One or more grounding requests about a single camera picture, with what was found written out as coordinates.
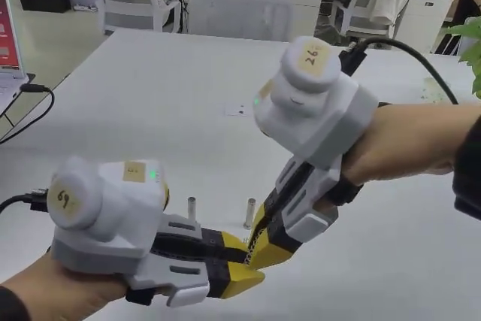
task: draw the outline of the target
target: sleeve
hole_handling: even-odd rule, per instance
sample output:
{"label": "sleeve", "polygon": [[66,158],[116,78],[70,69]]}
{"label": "sleeve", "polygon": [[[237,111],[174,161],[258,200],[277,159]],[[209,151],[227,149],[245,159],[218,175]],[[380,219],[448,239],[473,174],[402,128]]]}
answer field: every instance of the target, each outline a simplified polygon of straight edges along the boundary
{"label": "sleeve", "polygon": [[456,154],[452,188],[455,208],[481,220],[481,117]]}
{"label": "sleeve", "polygon": [[21,300],[9,289],[0,286],[0,320],[30,321],[29,312]]}

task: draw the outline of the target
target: handwritten number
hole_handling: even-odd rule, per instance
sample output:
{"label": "handwritten number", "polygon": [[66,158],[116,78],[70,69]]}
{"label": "handwritten number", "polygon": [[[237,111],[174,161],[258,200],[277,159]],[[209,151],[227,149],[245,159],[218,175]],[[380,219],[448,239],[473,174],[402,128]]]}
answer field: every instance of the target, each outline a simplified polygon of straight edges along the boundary
{"label": "handwritten number", "polygon": [[66,209],[66,208],[67,208],[68,201],[70,201],[70,197],[68,196],[68,194],[65,193],[65,191],[61,191],[61,192],[57,195],[57,199],[58,199],[59,201],[64,201],[63,209]]}

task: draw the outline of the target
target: hand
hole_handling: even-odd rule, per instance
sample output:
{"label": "hand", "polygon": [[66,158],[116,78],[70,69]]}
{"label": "hand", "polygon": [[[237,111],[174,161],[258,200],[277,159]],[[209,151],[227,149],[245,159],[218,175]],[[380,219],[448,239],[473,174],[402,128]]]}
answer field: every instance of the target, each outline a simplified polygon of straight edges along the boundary
{"label": "hand", "polygon": [[361,185],[425,172],[447,173],[480,115],[481,108],[472,105],[378,108],[364,135],[344,156],[343,174]]}
{"label": "hand", "polygon": [[122,298],[127,285],[116,276],[78,274],[50,253],[2,284],[19,297],[32,321],[79,321]]}

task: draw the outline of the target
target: laptop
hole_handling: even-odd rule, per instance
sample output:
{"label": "laptop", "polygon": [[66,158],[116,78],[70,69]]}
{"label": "laptop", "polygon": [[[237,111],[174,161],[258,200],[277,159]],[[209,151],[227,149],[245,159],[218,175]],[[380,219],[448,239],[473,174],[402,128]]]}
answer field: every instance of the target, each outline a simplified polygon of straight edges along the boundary
{"label": "laptop", "polygon": [[0,0],[0,116],[29,82],[22,66],[9,0]]}

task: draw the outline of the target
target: metal peg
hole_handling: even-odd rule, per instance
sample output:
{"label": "metal peg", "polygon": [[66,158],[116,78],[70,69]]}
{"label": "metal peg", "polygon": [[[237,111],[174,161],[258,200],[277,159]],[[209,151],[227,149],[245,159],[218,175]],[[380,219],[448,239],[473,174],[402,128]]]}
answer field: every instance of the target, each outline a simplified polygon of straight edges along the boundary
{"label": "metal peg", "polygon": [[195,203],[195,197],[189,197],[189,199],[187,199],[187,214],[191,221],[195,221]]}
{"label": "metal peg", "polygon": [[244,222],[245,229],[251,229],[253,227],[255,210],[256,210],[256,200],[254,198],[249,198],[249,200],[247,201],[246,222]]}

